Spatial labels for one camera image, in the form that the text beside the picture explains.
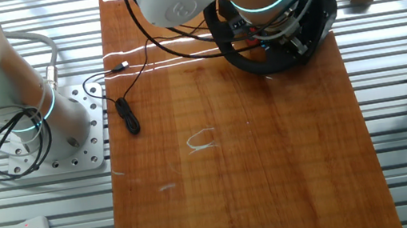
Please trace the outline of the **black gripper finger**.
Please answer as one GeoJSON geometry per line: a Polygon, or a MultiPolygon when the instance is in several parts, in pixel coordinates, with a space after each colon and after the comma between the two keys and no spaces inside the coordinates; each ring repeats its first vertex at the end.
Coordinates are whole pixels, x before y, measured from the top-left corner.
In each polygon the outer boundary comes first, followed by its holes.
{"type": "Polygon", "coordinates": [[[295,46],[292,42],[287,42],[283,45],[283,49],[285,50],[285,52],[287,54],[296,56],[296,54],[298,53],[298,48],[297,46],[295,46]]]}
{"type": "Polygon", "coordinates": [[[299,38],[295,38],[294,39],[295,42],[295,46],[298,49],[298,53],[302,56],[302,55],[307,55],[308,50],[310,48],[309,43],[305,43],[302,40],[300,40],[299,38]]]}

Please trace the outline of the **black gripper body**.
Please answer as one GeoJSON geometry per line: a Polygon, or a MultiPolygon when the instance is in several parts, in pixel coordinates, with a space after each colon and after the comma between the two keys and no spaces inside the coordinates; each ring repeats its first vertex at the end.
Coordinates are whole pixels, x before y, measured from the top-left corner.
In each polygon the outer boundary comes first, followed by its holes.
{"type": "Polygon", "coordinates": [[[289,44],[307,43],[308,37],[303,34],[303,26],[301,23],[294,23],[277,33],[275,44],[277,46],[287,46],[289,44]]]}

